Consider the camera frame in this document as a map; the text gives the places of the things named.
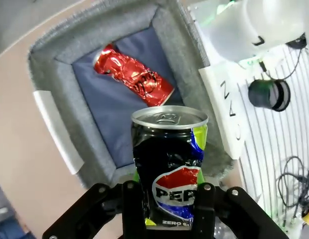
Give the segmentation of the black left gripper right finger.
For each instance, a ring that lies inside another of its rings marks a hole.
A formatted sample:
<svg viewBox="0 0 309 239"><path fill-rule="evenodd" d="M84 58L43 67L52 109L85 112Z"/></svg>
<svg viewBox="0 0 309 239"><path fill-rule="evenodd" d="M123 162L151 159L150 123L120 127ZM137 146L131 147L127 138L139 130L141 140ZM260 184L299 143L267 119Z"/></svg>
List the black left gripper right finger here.
<svg viewBox="0 0 309 239"><path fill-rule="evenodd" d="M287 239L288 236L241 187L223 191L219 186L198 186L193 212L193 237L214 238L215 218L238 239Z"/></svg>

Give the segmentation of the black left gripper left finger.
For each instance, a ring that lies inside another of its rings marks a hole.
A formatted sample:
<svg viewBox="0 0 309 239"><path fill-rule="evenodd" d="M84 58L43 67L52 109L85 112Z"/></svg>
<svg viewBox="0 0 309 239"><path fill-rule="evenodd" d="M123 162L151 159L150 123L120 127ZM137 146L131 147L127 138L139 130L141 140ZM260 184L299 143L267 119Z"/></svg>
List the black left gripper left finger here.
<svg viewBox="0 0 309 239"><path fill-rule="evenodd" d="M136 181L115 187L93 185L42 235L43 239L92 239L117 214L122 215L121 239L145 239L143 194Z"/></svg>

